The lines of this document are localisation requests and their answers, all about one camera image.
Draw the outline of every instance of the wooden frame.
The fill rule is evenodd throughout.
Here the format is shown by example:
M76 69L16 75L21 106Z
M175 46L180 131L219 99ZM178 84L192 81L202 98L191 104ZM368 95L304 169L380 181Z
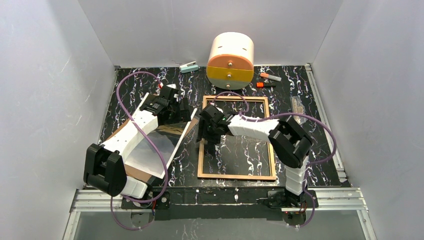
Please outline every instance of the wooden frame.
M207 95L203 96L203 105L202 109L204 109L208 101L212 101L215 96ZM245 96L247 102L258 102L263 104L264 115L265 117L270 116L270 109L268 106L268 98L265 96ZM227 102L241 102L243 101L238 96L219 96L216 101L227 101ZM276 180L276 163L274 159L274 150L273 146L268 143L268 160L269 160L269 176L256 176L256 175L235 175L235 174L212 174L212 173L203 173L203 158L205 151L205 140L202 139L200 141L199 146L199 157L198 157L198 166L197 166L197 177L198 178L214 178L214 179L240 179L240 180Z

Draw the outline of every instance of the marker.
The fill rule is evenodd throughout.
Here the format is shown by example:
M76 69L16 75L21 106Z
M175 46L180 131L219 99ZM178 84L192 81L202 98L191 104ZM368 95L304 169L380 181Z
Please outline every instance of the marker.
M257 82L256 87L257 88L274 88L277 85L275 83L267 83L267 82Z
M271 80L274 80L274 81L277 81L277 82L281 82L281 77L269 75L268 73L265 73L265 72L261 72L259 76L261 76L262 78L271 79Z

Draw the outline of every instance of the gray wall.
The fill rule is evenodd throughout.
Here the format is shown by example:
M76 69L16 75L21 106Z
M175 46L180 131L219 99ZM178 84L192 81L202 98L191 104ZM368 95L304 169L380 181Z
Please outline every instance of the gray wall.
M312 65L379 239L424 236L424 1L345 1Z
M313 62L342 0L79 0L114 65L208 62L214 38L241 32L254 64Z
M62 239L113 65L76 0L6 0L0 80L0 239Z

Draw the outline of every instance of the black marble surface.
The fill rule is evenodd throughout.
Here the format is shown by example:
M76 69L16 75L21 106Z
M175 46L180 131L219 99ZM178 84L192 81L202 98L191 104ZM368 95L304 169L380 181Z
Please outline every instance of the black marble surface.
M203 95L216 95L225 90L214 87L206 77L206 68L200 67L198 71L191 73L180 73L177 67L155 67L155 68L121 68L118 70L115 90L111 95L110 104L104 120L103 129L100 134L101 143L107 139L127 118L124 111L118 104L116 97L116 86L118 81L129 73L137 71L151 72L158 76L164 84L177 84L186 97L190 105L199 111L202 107ZM259 77L261 72L280 76L281 82L275 82L274 88L256 88L256 82L264 81ZM133 113L140 104L145 93L158 93L158 83L152 77L145 74L139 74L136 77L128 79L122 85L120 94L123 103L128 110ZM252 83L240 90L234 91L242 96L268 97L269 112L271 115L278 113L291 112L292 106L290 96L299 96L305 106L305 113L320 120L318 108L315 103L314 95L308 81L306 70L303 66L256 66ZM241 109L241 103L228 104L224 108ZM261 107L254 111L249 111L250 116L262 117L260 115ZM307 121L302 127L311 135L314 143L310 154L310 161L321 160L330 154L326 135L324 130L311 121ZM197 177L199 144L196 144L197 128L190 131L183 139L174 159L168 169L169 185L171 187L260 187L260 186L284 186L285 173L284 166L274 154L275 169L277 173L276 181L254 181L254 180L231 180L231 179L199 179ZM205 152L210 156L204 164L204 173L221 174L253 174L268 175L269 166L267 163L265 144L258 149L254 145L258 142L253 139L246 139L249 147L247 151L237 153L236 159L225 157L229 151L233 150L233 144L240 143L239 140L229 140L221 143L218 149L208 148ZM321 165L313 165L308 172L308 183L310 186L340 186L336 167L332 160ZM156 179L154 186L163 184L163 180Z

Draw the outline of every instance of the table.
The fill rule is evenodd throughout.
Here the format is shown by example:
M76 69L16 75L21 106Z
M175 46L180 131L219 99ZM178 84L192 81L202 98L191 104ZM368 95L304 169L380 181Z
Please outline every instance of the table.
M101 130L99 142L107 139L127 119L124 111L118 105L116 87L118 82L126 75L146 71L155 74L164 84L176 84L186 97L191 106L198 108L197 114L202 106L204 95L216 95L225 91L213 86L206 77L206 67L200 67L198 71L180 73L178 67L153 67L153 68L120 68L117 70L117 81L112 92L107 114ZM256 88L256 82L264 79L259 76L266 72L282 78L273 88ZM158 93L158 83L146 74L140 74L128 79L121 87L121 97L128 110L133 113L146 93ZM314 97L307 72L304 66L255 66L252 83L240 90L234 91L242 96L268 97L271 115L291 112L292 105L290 96L299 96L305 106L305 113L321 120L316 99ZM315 123L307 121L302 127L311 135L314 143L312 146L310 161L321 160L330 154L324 130ZM198 154L195 136L197 130L192 131L180 145L169 169L169 185L171 187L283 187L285 182L284 167L276 159L276 181L254 181L254 180L231 180L231 179L199 179L197 177ZM153 186L160 186L161 179L152 182ZM316 187L339 187L341 186L337 169L333 161L324 164L313 165L312 171L308 173L308 184Z

